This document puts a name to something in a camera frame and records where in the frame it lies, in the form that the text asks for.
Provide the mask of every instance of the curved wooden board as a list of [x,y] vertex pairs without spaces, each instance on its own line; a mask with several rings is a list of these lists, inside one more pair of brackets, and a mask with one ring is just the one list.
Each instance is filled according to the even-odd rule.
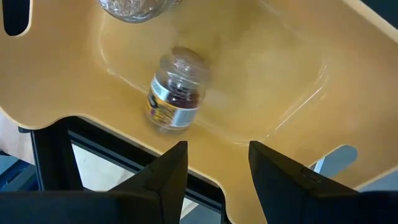
[[[190,169],[223,189],[235,223],[265,222],[249,170],[250,139],[306,165],[352,145],[357,161],[335,178],[350,187],[397,166],[396,33],[341,1],[202,2],[185,0],[135,26],[95,1],[33,1],[24,35],[0,32],[1,109],[31,129],[84,116],[159,154],[187,140]],[[198,20],[200,4],[222,10]],[[223,35],[210,35],[217,32]],[[197,122],[164,135],[143,108],[159,56],[173,45],[196,48],[217,66]],[[217,57],[212,47],[221,49]]]

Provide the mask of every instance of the dark liquid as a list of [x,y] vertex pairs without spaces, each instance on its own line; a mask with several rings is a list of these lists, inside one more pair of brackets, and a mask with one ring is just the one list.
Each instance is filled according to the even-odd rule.
[[195,89],[177,86],[176,83],[163,83],[163,86],[170,91],[167,101],[176,107],[191,109],[197,108],[199,104],[199,93]]

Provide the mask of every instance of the jar lid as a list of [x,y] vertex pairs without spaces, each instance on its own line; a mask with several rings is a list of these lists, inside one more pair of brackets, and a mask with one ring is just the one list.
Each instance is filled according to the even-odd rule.
[[205,59],[193,50],[174,47],[169,58],[173,69],[187,81],[199,83],[209,79],[209,68]]

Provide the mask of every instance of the small glass jar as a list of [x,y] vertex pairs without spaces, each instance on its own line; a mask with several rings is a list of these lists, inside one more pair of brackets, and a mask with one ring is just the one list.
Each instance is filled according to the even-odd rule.
[[182,130],[205,97],[209,69],[194,51],[174,47],[163,56],[150,84],[146,113],[162,129]]
[[181,0],[97,0],[106,12],[125,22],[140,23],[155,18]]

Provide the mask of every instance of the light wood surface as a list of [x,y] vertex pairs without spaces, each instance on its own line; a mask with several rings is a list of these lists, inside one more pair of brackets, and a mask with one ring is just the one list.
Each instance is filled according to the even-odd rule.
[[[2,110],[32,129],[84,116],[159,154],[187,140],[190,169],[223,189],[234,223],[266,222],[251,139],[305,165],[352,145],[357,161],[335,177],[350,187],[398,165],[397,32],[348,0],[184,0],[144,24],[94,0],[32,2],[24,35],[0,32]],[[196,123],[164,135],[143,108],[174,45],[202,54],[213,76]]]

